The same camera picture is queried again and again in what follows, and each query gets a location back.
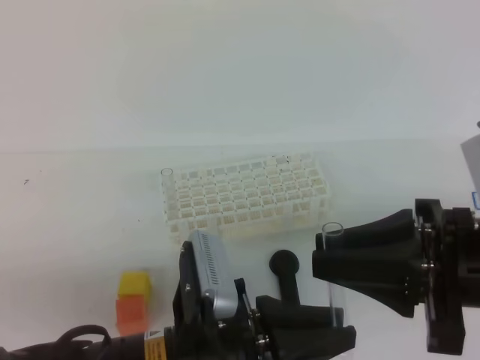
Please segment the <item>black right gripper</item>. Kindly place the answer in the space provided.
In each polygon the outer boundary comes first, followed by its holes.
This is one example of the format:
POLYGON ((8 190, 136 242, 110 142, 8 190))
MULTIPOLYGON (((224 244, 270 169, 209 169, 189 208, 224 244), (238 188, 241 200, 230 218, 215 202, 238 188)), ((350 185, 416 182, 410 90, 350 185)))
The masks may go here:
POLYGON ((443 208, 438 199, 417 199, 415 216, 422 265, 413 211, 402 209, 360 226, 324 225, 316 235, 313 276, 328 282, 327 260, 337 258, 332 283, 406 318, 414 316, 425 288, 427 351, 462 353, 463 309, 479 307, 479 219, 470 208, 443 208))

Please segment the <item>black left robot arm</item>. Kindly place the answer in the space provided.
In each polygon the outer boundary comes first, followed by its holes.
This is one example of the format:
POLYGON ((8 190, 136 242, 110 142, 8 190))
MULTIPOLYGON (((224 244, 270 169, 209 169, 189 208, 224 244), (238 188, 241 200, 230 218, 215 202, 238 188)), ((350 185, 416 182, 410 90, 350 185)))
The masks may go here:
POLYGON ((235 280, 237 308, 221 319, 214 298, 201 287, 200 264, 212 255, 192 241, 182 245, 180 279, 172 303, 175 323, 163 332, 110 337, 99 325, 81 325, 57 340, 13 351, 2 359, 333 359, 356 346, 356 330, 341 307, 304 306, 299 301, 297 256, 276 251, 269 262, 280 298, 249 302, 243 279, 235 280))

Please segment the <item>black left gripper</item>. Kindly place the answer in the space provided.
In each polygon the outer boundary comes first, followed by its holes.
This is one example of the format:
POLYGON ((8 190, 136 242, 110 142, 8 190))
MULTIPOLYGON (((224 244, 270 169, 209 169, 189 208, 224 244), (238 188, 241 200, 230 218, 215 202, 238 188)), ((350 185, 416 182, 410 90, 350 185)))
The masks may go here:
POLYGON ((201 292, 200 257, 191 241, 181 246, 179 282, 172 302, 174 325, 164 329, 168 359, 332 359, 356 346, 356 329, 344 326, 342 307, 288 304, 268 295, 251 307, 245 280, 234 280, 233 316, 215 315, 201 292))

